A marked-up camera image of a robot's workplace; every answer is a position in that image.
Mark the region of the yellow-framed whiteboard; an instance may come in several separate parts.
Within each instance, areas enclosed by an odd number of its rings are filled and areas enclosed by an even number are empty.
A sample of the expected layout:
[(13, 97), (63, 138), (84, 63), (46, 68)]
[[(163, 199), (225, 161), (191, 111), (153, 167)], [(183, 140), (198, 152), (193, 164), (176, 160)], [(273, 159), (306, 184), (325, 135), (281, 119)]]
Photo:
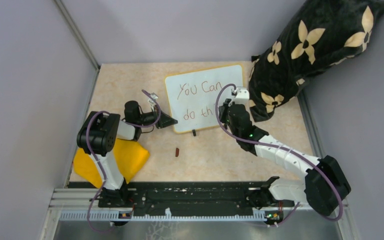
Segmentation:
[(232, 64), (167, 76), (164, 80), (170, 115), (177, 134), (218, 126), (216, 98), (221, 89), (244, 85), (243, 66)]

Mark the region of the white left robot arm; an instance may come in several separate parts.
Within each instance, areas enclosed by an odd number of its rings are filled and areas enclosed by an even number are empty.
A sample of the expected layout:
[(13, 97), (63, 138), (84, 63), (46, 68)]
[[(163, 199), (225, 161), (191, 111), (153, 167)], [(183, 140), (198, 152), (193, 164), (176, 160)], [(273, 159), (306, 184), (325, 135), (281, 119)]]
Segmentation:
[(130, 193), (122, 186), (132, 180), (151, 155), (138, 142), (143, 129), (163, 129), (177, 123), (157, 104), (151, 104), (150, 112), (143, 112), (134, 100), (125, 103), (124, 118), (92, 111), (77, 135), (74, 171), (97, 188), (113, 190), (111, 202), (124, 207)]

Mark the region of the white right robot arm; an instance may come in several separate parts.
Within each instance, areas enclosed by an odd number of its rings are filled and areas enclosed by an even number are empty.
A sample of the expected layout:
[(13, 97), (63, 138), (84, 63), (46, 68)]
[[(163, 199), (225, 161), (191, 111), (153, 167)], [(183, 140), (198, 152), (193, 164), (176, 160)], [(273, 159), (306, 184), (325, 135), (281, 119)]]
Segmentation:
[(275, 206), (282, 200), (302, 202), (326, 218), (334, 210), (344, 208), (342, 201), (351, 192), (351, 186), (334, 157), (320, 158), (282, 144), (252, 123), (243, 104), (235, 104), (229, 98), (217, 111), (224, 131), (244, 151), (268, 159), (299, 177), (299, 180), (274, 180), (261, 193), (264, 204)]

